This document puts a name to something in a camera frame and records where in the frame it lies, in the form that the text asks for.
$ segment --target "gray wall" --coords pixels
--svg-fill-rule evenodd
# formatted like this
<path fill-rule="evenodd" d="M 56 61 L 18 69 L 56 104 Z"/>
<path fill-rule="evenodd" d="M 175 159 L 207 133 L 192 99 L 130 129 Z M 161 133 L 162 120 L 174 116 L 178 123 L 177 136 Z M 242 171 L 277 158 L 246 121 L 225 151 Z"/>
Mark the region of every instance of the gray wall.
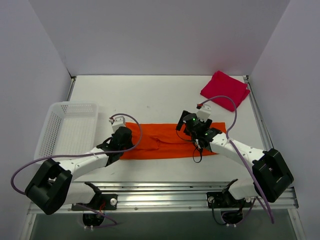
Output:
<path fill-rule="evenodd" d="M 18 239 L 29 201 L 10 177 L 33 159 L 48 107 L 66 98 L 69 74 L 27 0 L 0 7 L 0 239 Z M 30 170 L 17 185 L 25 189 Z"/>
<path fill-rule="evenodd" d="M 320 1 L 291 0 L 252 73 L 271 139 L 295 177 L 308 239 L 319 239 Z"/>
<path fill-rule="evenodd" d="M 243 75 L 289 0 L 30 3 L 72 75 Z"/>

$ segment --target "white table surface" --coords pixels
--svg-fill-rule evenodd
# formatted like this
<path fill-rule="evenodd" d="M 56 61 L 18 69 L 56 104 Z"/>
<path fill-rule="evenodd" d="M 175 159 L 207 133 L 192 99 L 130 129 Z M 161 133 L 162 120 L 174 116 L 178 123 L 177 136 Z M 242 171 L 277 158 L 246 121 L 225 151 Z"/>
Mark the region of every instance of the white table surface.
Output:
<path fill-rule="evenodd" d="M 242 76 L 234 76 L 243 82 Z M 99 114 L 94 144 L 112 133 L 108 118 L 127 113 L 140 123 L 177 123 L 183 110 L 195 113 L 206 98 L 201 89 L 211 76 L 121 76 L 80 75 L 71 101 L 95 101 Z M 234 113 L 210 102 L 214 122 L 228 128 Z M 249 97 L 238 107 L 238 117 L 230 137 L 255 148 L 263 148 Z M 94 170 L 77 181 L 92 182 L 229 182 L 250 177 L 244 166 L 222 156 L 204 156 L 201 163 L 192 157 L 150 160 L 119 160 Z"/>

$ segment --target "folded red towel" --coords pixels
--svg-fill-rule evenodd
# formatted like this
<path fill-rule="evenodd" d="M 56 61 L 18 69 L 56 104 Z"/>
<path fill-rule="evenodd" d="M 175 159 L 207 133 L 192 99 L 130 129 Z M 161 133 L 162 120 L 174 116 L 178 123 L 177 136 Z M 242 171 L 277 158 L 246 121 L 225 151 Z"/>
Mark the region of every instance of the folded red towel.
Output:
<path fill-rule="evenodd" d="M 231 98 L 236 107 L 238 107 L 249 93 L 250 90 L 247 89 L 247 84 L 224 74 L 222 71 L 217 71 L 201 90 L 200 94 L 207 99 L 218 95 L 227 96 Z M 231 112 L 235 111 L 232 102 L 226 98 L 219 97 L 212 101 Z"/>

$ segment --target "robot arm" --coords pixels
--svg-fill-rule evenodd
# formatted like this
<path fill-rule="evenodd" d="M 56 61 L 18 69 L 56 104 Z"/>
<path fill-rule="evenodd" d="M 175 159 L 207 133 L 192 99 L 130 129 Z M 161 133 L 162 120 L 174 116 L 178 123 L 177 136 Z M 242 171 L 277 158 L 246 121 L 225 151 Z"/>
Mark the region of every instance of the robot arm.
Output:
<path fill-rule="evenodd" d="M 226 134 L 216 128 L 210 128 L 212 123 L 208 118 L 211 114 L 210 106 L 204 104 L 197 108 L 199 109 L 197 113 L 182 112 L 176 130 L 180 131 L 182 125 L 185 125 L 184 133 L 191 137 L 198 148 L 224 155 L 243 164 Z M 273 148 L 269 151 L 253 148 L 233 139 L 232 143 L 252 169 L 267 201 L 275 202 L 294 181 L 280 152 Z M 261 196 L 251 178 L 232 181 L 225 192 L 231 195 L 234 201 Z"/>
<path fill-rule="evenodd" d="M 44 161 L 28 186 L 26 196 L 47 215 L 55 213 L 62 205 L 99 202 L 101 191 L 90 182 L 73 184 L 80 176 L 92 170 L 107 167 L 122 155 L 121 150 L 133 147 L 132 131 L 125 127 L 123 116 L 111 121 L 114 133 L 103 143 L 87 152 L 85 157 L 55 161 Z M 107 154 L 95 154 L 109 151 Z"/>

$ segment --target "basket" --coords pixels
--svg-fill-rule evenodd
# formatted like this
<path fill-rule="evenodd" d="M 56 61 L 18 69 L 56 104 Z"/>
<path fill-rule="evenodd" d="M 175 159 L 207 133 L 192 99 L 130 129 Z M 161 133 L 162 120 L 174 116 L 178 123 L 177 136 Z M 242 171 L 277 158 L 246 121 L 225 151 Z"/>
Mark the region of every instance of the basket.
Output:
<path fill-rule="evenodd" d="M 98 105 L 88 101 L 62 101 L 50 106 L 34 159 L 51 155 L 83 154 L 93 148 Z"/>

